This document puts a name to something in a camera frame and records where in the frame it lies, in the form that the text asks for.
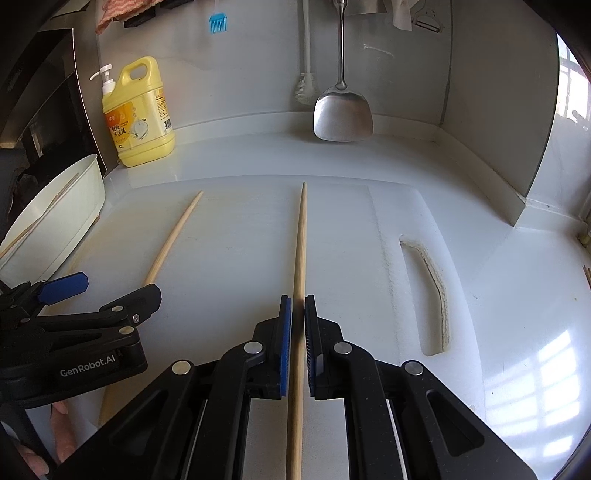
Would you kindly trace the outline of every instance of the white pump dispenser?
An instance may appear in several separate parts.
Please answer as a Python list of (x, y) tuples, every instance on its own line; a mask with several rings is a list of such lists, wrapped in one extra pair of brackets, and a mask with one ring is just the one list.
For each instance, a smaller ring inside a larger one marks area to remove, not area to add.
[(92, 77), (90, 77), (90, 79), (93, 80), (98, 74), (101, 74), (103, 76), (103, 95), (111, 93), (113, 90), (115, 90), (116, 82), (113, 79), (111, 79), (111, 76), (109, 74), (109, 70), (112, 68), (113, 65), (109, 63), (108, 65), (101, 67), (98, 72), (96, 72)]

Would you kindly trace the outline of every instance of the logo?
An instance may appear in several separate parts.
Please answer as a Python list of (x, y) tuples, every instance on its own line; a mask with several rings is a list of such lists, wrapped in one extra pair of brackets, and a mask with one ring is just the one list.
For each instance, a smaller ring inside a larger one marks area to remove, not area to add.
[(88, 362), (87, 364), (80, 364), (76, 367), (70, 368), (68, 370), (62, 369), (60, 370), (60, 375), (62, 377), (71, 377), (72, 375), (81, 374), (83, 372), (88, 372), (94, 368), (103, 367), (108, 364), (115, 363), (115, 354), (107, 355), (106, 358), (99, 358), (96, 362)]

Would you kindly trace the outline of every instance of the human hand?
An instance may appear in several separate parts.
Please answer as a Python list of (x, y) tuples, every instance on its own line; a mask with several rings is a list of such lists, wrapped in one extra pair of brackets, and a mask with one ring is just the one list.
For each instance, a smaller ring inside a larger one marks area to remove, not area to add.
[[(76, 450), (76, 437), (68, 417), (68, 405), (65, 400), (51, 405), (50, 423), (56, 441), (57, 459), (59, 463), (63, 463)], [(30, 448), (20, 443), (17, 443), (16, 447), (35, 475), (41, 476), (49, 473), (49, 467), (45, 461)]]

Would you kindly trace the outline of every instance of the screw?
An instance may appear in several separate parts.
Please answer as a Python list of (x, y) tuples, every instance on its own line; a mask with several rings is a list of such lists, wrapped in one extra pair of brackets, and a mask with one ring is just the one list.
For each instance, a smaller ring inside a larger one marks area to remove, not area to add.
[(188, 374), (191, 370), (191, 364), (185, 360), (179, 360), (173, 364), (173, 373), (177, 375)]
[(411, 375), (420, 375), (423, 373), (423, 366), (414, 360), (404, 364), (404, 369)]
[(244, 351), (251, 355), (262, 352), (262, 344), (259, 342), (248, 342), (244, 345)]
[(335, 349), (335, 352), (340, 353), (341, 355), (349, 355), (353, 351), (353, 347), (347, 342), (336, 343), (333, 348)]

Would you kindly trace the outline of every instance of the bottle label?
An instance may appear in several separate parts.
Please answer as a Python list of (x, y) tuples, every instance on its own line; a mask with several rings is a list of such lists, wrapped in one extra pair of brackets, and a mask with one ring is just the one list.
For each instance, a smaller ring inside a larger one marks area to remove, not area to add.
[(139, 95), (105, 114), (117, 151), (123, 152), (170, 133), (162, 88)]

